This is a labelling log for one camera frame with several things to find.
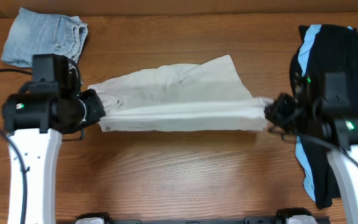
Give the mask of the beige khaki shorts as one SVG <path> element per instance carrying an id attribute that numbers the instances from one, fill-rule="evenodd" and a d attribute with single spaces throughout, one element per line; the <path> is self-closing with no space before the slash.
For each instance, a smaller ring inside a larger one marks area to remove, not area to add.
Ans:
<path id="1" fill-rule="evenodd" d="M 268 124 L 264 109 L 273 103 L 251 95 L 229 55 L 143 69 L 90 88 L 106 112 L 99 122 L 104 132 L 261 131 Z"/>

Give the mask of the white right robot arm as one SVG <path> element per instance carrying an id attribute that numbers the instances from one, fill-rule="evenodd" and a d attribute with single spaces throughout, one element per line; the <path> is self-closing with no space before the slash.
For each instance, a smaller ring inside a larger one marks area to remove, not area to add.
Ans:
<path id="1" fill-rule="evenodd" d="M 264 110 L 283 134 L 326 150 L 336 178 L 346 220 L 358 223 L 358 113 L 351 112 L 344 93 L 281 94 Z"/>

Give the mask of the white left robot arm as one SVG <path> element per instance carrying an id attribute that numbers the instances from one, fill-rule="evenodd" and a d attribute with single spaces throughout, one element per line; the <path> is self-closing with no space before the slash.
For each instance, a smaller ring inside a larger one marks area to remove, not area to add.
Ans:
<path id="1" fill-rule="evenodd" d="M 62 98 L 59 93 L 16 93 L 2 107 L 9 142 L 9 223 L 55 223 L 57 159 L 62 137 L 105 115 L 94 89 Z"/>

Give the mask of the black and blue garment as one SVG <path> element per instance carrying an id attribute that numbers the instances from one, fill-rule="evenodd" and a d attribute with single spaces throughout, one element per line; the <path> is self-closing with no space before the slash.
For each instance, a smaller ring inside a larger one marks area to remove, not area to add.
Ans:
<path id="1" fill-rule="evenodd" d="M 351 27 L 329 24 L 300 26 L 302 45 L 290 63 L 290 83 L 295 77 L 309 73 L 344 72 L 347 75 L 351 105 L 358 110 L 358 31 Z M 302 166 L 303 186 L 319 209 L 330 207 L 340 196 L 334 172 L 328 163 L 326 151 L 319 145 L 296 140 L 295 156 Z"/>

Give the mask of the folded light blue jeans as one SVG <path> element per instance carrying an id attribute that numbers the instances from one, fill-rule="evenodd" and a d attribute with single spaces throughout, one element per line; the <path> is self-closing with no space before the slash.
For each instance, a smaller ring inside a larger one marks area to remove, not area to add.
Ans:
<path id="1" fill-rule="evenodd" d="M 88 25 L 78 16 L 42 14 L 22 7 L 9 31 L 1 61 L 28 68 L 34 55 L 56 54 L 77 62 L 87 35 Z"/>

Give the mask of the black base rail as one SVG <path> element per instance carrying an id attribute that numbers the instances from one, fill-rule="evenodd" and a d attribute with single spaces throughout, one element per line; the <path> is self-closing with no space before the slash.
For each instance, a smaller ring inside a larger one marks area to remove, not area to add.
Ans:
<path id="1" fill-rule="evenodd" d="M 284 208 L 276 211 L 275 215 L 246 216 L 240 219 L 200 219 L 200 220 L 157 220 L 142 221 L 139 219 L 115 220 L 109 213 L 82 214 L 73 221 L 80 223 L 100 224 L 286 224 L 286 223 L 316 223 L 330 224 L 329 217 L 315 217 L 306 208 Z"/>

